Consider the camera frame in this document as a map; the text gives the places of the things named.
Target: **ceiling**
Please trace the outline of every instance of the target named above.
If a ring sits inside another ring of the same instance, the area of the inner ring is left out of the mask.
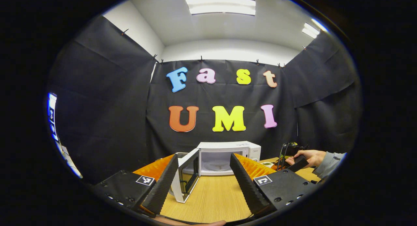
[[[290,0],[255,0],[255,16],[210,13],[191,15],[185,0],[131,0],[165,46],[210,39],[273,43],[298,51],[313,38],[301,32],[311,21]]]

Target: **orange letter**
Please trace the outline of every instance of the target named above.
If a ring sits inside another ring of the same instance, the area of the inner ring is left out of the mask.
[[[187,125],[181,125],[180,123],[180,115],[181,111],[184,110],[181,106],[171,106],[168,108],[169,111],[171,111],[169,115],[169,126],[174,130],[178,132],[188,132],[194,129],[195,127],[195,117],[198,111],[197,106],[188,106],[187,110],[189,112],[189,118],[188,118],[188,124]]]
[[[268,70],[263,75],[266,77],[266,82],[268,83],[270,87],[277,87],[277,83],[274,82],[274,80],[272,79],[272,78],[275,78],[275,74],[271,73],[271,71]]]

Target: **white wall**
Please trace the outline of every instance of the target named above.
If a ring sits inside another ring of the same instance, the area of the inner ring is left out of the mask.
[[[125,34],[152,56],[157,54],[156,59],[161,62],[165,46],[130,0],[119,4],[103,16],[122,31],[129,29]]]
[[[277,65],[287,64],[299,51],[283,46],[249,40],[199,40],[167,46],[164,62],[180,60],[220,59],[251,61]]]

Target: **blue letter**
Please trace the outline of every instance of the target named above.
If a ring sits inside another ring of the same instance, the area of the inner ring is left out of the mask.
[[[166,75],[169,79],[171,79],[172,92],[177,92],[185,88],[185,84],[182,84],[181,81],[185,82],[187,80],[187,77],[184,74],[187,71],[186,67],[181,67],[178,70],[174,70]]]

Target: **foam letter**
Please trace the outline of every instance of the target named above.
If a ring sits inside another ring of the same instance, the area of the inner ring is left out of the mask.
[[[245,125],[243,124],[243,106],[235,106],[230,115],[227,113],[226,109],[223,106],[214,106],[213,111],[216,113],[216,122],[213,128],[213,131],[223,131],[225,126],[226,130],[230,130],[232,123],[234,123],[234,131],[244,131],[246,130]]]
[[[195,127],[195,117],[198,111],[197,106],[188,106],[187,110],[189,112],[189,118],[188,118],[188,124],[187,125],[181,125],[180,123],[180,115],[181,111],[184,110],[181,106],[170,106],[168,110],[171,111],[169,115],[169,126],[174,130],[178,132],[188,132],[194,129]]]
[[[236,71],[236,78],[238,84],[249,84],[251,83],[251,77],[249,76],[251,73],[247,69],[239,69]]]
[[[200,74],[197,75],[197,81],[201,82],[201,83],[215,83],[216,79],[214,79],[214,75],[216,74],[214,70],[212,70],[211,68],[202,68],[200,69]]]
[[[181,67],[166,75],[169,77],[169,79],[171,79],[172,92],[176,92],[185,88],[185,84],[181,83],[181,81],[185,82],[187,80],[187,77],[184,74],[186,72],[188,72],[187,68]]]
[[[270,87],[277,87],[277,83],[273,80],[273,78],[275,78],[275,74],[268,70],[267,72],[263,73],[263,75],[266,77],[266,82]]]
[[[265,114],[265,128],[274,128],[277,126],[272,113],[273,107],[274,106],[272,104],[265,104],[261,106],[261,110],[263,110]]]

